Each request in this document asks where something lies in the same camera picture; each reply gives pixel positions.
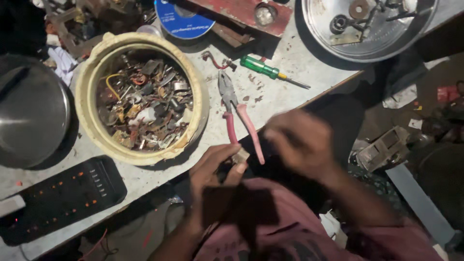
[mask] pink t-shirt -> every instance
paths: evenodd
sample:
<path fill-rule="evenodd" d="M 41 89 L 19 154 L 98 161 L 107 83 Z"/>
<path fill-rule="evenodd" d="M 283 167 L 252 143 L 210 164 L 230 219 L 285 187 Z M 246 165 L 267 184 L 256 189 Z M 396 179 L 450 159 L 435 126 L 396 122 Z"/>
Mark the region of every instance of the pink t-shirt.
<path fill-rule="evenodd" d="M 246 216 L 248 221 L 256 220 L 256 229 L 242 229 L 240 233 L 237 224 L 212 225 L 195 261 L 443 261 L 422 229 L 408 219 L 405 219 L 403 227 L 361 228 L 360 233 L 366 242 L 360 255 L 353 254 L 336 245 L 308 206 L 282 185 L 263 178 L 245 180 L 244 185 L 250 190 L 270 192 L 277 219 L 269 218 L 270 213 L 264 209 L 268 206 L 260 206 L 260 196 L 257 196 L 256 202 L 252 198 L 246 200 L 253 208 L 238 208 L 242 211 L 239 215 Z M 252 257 L 250 249 L 256 249 Z"/>

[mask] cloth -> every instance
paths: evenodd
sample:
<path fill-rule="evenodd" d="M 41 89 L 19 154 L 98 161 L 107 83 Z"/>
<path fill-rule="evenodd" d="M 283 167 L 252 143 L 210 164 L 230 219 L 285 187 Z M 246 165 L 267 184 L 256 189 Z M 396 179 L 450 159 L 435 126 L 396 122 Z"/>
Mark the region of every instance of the cloth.
<path fill-rule="evenodd" d="M 269 208 L 267 203 L 257 204 L 266 197 L 248 197 L 242 203 L 250 204 L 252 208 L 238 207 L 242 210 L 239 216 L 245 216 L 246 221 L 251 221 L 253 215 L 250 213 L 254 212 L 255 221 L 263 219 L 265 222 L 257 224 L 254 231 L 248 228 L 242 230 L 242 233 L 240 227 L 243 223 L 240 221 L 238 224 L 241 225 L 227 222 L 212 225 L 207 229 L 209 237 L 201 245 L 195 261 L 247 261 L 252 258 L 296 261 L 442 261 L 425 233 L 409 220 L 405 220 L 404 226 L 398 228 L 361 228 L 360 234 L 370 240 L 370 244 L 363 244 L 366 248 L 364 254 L 353 254 L 339 248 L 308 206 L 282 185 L 263 178 L 249 179 L 244 183 L 250 191 L 270 192 L 277 219 L 270 217 L 271 212 L 265 209 Z M 257 249 L 251 257 L 250 245 Z"/>
<path fill-rule="evenodd" d="M 48 48 L 48 55 L 57 63 L 57 68 L 55 70 L 56 75 L 69 86 L 72 76 L 74 75 L 72 70 L 76 68 L 78 62 L 61 47 L 56 47 L 55 49 Z"/>

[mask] white table surface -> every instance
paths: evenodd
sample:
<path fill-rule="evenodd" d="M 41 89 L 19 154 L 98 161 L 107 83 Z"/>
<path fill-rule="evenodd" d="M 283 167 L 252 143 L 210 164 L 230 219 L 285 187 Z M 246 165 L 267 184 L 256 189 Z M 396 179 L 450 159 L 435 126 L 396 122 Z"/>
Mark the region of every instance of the white table surface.
<path fill-rule="evenodd" d="M 294 0 L 291 0 L 289 5 L 294 7 Z M 464 10 L 463 1 L 441 1 L 429 30 L 462 10 Z M 230 68 L 226 69 L 226 73 L 231 77 L 234 84 L 239 102 L 247 104 L 248 115 L 257 129 L 264 126 L 272 115 L 298 107 L 357 73 L 363 66 L 367 66 L 352 64 L 332 57 L 328 53 L 321 53 L 320 50 L 322 48 L 317 45 L 310 46 L 310 49 L 315 55 L 310 52 L 301 40 L 296 28 L 295 18 L 292 16 L 272 60 L 266 61 L 267 65 L 280 68 L 281 71 L 289 77 L 309 84 L 311 86 L 310 90 L 305 90 L 280 80 L 272 80 L 267 76 L 252 72 L 241 66 L 238 66 L 235 72 L 232 72 Z M 194 51 L 186 54 L 193 65 L 199 68 L 199 71 L 207 79 L 206 84 L 209 89 L 211 106 L 205 132 L 201 137 L 198 147 L 190 157 L 183 157 L 184 159 L 188 159 L 182 161 L 180 164 L 177 163 L 177 165 L 175 163 L 176 160 L 158 163 L 156 167 L 159 170 L 144 170 L 115 160 L 116 166 L 128 191 L 124 201 L 114 207 L 85 218 L 35 241 L 23 244 L 22 248 L 29 259 L 38 257 L 46 251 L 49 251 L 58 244 L 72 238 L 83 230 L 117 212 L 142 195 L 188 170 L 198 161 L 209 146 L 229 142 L 226 122 L 222 118 L 225 108 L 220 105 L 221 97 L 217 86 L 218 70 L 212 65 L 210 60 L 205 62 L 200 57 L 201 52 L 206 50 L 209 50 L 219 62 L 222 61 L 223 58 L 226 58 L 225 55 L 214 46 L 209 46 L 205 50 L 198 50 L 197 52 Z M 255 77 L 253 83 L 248 78 L 250 74 L 252 77 Z M 248 101 L 243 101 L 243 97 L 245 96 L 249 96 L 250 99 Z M 255 102 L 255 99 L 260 96 L 262 96 L 262 100 Z M 238 139 L 248 135 L 244 125 L 240 121 L 235 121 L 235 131 Z M 71 166 L 81 163 L 91 157 L 103 154 L 102 151 L 90 141 L 82 128 L 79 128 L 79 132 L 82 134 L 82 137 L 76 140 L 73 149 L 67 157 L 59 164 L 49 169 L 29 171 L 8 169 L 0 166 L 0 198 L 8 197 Z M 16 186 L 15 183 L 17 181 L 21 181 L 23 185 Z M 19 251 L 19 247 L 8 247 L 3 241 L 0 241 L 0 260 L 13 261 L 24 260 L 24 258 Z"/>

